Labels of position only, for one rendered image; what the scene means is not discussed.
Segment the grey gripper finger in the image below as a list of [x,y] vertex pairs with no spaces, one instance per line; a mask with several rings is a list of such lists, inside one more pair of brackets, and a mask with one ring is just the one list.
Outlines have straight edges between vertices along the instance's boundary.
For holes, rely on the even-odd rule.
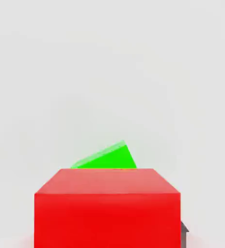
[[187,233],[189,232],[186,225],[181,222],[181,245],[180,248],[187,248]]

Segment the small red cube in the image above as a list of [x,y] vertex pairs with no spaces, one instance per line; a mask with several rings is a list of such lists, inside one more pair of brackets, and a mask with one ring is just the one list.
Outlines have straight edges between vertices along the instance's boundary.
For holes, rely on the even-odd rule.
[[34,248],[180,243],[180,192],[154,169],[61,169],[34,195]]

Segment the small green cube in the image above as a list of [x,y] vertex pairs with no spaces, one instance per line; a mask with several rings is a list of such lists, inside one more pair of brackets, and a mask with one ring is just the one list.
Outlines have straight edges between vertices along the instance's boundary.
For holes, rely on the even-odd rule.
[[79,160],[72,169],[135,169],[137,168],[125,141]]

